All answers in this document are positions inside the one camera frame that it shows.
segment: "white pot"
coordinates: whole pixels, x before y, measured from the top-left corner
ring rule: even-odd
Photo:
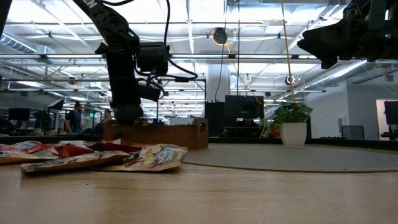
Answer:
[[[307,138],[307,124],[283,123],[279,127],[279,132],[285,146],[304,146]]]

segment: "wooden table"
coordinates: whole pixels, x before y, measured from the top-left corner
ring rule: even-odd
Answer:
[[[398,173],[180,172],[21,177],[0,167],[0,223],[398,223]]]

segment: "round mat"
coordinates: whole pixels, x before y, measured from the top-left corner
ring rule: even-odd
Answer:
[[[184,163],[289,172],[390,172],[398,171],[398,153],[335,146],[210,144],[208,149],[189,150]]]

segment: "snack bag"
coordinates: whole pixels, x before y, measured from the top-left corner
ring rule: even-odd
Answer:
[[[123,165],[99,168],[103,171],[161,171],[178,169],[187,154],[186,147],[174,145],[144,146],[140,151],[130,154],[123,160]]]
[[[54,146],[54,149],[62,157],[80,156],[83,154],[94,152],[85,145],[73,143],[63,144],[61,146]]]
[[[0,165],[17,164],[24,162],[42,162],[51,159],[58,159],[58,156],[55,156],[51,152],[46,150],[31,154],[13,151],[0,152]]]
[[[104,141],[98,142],[92,146],[88,146],[90,149],[94,151],[123,151],[127,153],[136,152],[141,150],[144,146],[129,146],[122,139],[117,139],[113,141]]]
[[[93,152],[80,156],[54,159],[51,161],[39,162],[35,164],[22,164],[21,169],[25,173],[72,170],[120,162],[128,156],[128,153],[122,151]]]
[[[21,153],[39,152],[48,146],[43,145],[38,141],[24,141],[10,146],[0,146],[0,152],[12,151]]]

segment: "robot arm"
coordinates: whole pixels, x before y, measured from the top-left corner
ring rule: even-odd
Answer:
[[[151,75],[165,75],[168,69],[168,50],[163,42],[139,43],[139,37],[129,28],[123,16],[105,6],[102,0],[73,0],[93,21],[104,38],[96,54],[105,54],[112,91],[111,107],[121,125],[132,125],[143,116],[139,106],[141,97],[157,101],[160,89],[151,88]],[[138,84],[134,76],[136,63],[147,75],[148,84]]]
[[[319,58],[324,69],[338,59],[398,59],[397,6],[398,0],[352,0],[341,21],[304,32],[298,46]]]

